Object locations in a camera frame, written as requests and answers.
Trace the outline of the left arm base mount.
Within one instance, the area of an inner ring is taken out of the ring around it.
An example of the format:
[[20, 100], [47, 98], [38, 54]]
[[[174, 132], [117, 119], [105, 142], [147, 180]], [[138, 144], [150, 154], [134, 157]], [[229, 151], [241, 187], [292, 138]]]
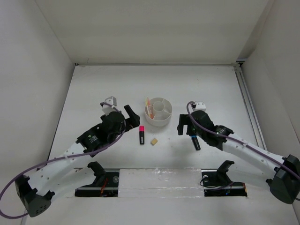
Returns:
[[75, 197], [118, 197], [120, 169], [105, 170], [98, 162], [91, 162], [88, 168], [93, 171], [91, 184], [75, 190]]

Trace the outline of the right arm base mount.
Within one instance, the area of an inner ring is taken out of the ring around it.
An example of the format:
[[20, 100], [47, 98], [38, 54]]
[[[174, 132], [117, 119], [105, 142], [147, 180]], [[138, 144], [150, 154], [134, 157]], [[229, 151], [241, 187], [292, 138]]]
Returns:
[[203, 187], [205, 197], [248, 196], [244, 183], [233, 182], [227, 176], [229, 167], [233, 164], [233, 161], [226, 160], [217, 169], [201, 170], [199, 185]]

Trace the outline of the tan eraser block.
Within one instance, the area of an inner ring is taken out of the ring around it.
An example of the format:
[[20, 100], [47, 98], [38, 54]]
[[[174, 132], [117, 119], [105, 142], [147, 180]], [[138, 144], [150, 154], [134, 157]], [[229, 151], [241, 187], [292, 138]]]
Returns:
[[158, 140], [156, 138], [154, 138], [154, 139], [151, 140], [150, 143], [151, 143], [151, 145], [155, 145], [157, 142], [158, 142]]

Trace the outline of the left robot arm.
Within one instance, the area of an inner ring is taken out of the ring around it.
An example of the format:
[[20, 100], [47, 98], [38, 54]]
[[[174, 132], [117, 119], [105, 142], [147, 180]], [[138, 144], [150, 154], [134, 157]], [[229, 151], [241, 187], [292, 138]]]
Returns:
[[140, 126], [140, 117], [129, 105], [129, 115], [109, 103], [101, 103], [104, 115], [101, 122], [80, 135], [61, 156], [35, 167], [35, 172], [19, 175], [14, 183], [27, 214], [36, 217], [45, 212], [58, 197], [86, 183], [99, 186], [105, 170], [93, 158], [115, 144], [129, 130]]

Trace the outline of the pink black highlighter marker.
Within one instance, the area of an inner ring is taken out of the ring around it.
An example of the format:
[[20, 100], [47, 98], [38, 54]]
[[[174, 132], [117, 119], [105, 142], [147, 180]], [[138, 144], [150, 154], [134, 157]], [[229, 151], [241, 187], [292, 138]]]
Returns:
[[144, 126], [139, 126], [139, 143], [140, 143], [140, 145], [145, 144], [145, 129], [144, 129]]

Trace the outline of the blue black highlighter marker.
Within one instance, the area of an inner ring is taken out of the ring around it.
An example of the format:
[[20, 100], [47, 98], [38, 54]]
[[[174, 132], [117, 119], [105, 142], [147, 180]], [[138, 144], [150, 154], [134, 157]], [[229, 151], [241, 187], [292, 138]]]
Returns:
[[197, 136], [191, 136], [191, 140], [192, 140], [192, 143], [193, 143], [193, 145], [194, 145], [194, 148], [195, 148], [195, 150], [196, 151], [199, 151], [200, 149], [201, 149], [201, 146], [200, 146], [200, 144], [199, 144], [199, 141], [198, 141], [198, 138], [197, 138]]

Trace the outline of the yellow thin highlighter pen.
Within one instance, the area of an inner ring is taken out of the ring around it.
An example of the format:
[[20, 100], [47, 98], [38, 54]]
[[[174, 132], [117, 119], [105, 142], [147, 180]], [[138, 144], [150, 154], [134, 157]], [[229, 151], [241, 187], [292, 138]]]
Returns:
[[148, 97], [146, 97], [145, 99], [145, 103], [146, 103], [146, 109], [147, 109], [147, 113], [148, 113], [148, 116], [152, 119], [152, 111], [150, 109], [150, 100]]

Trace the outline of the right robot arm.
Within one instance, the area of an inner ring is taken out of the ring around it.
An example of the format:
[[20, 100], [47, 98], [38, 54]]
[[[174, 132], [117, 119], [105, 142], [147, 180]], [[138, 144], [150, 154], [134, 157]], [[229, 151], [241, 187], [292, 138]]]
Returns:
[[178, 134], [200, 137], [207, 145], [232, 154], [251, 164], [260, 173], [244, 171], [237, 167], [231, 171], [234, 161], [226, 160], [211, 175], [203, 174], [203, 183], [212, 190], [223, 189], [234, 182], [248, 183], [268, 189], [278, 200], [292, 204], [300, 193], [300, 161], [294, 155], [283, 157], [259, 148], [238, 135], [231, 129], [214, 125], [204, 111], [180, 114], [177, 126]]

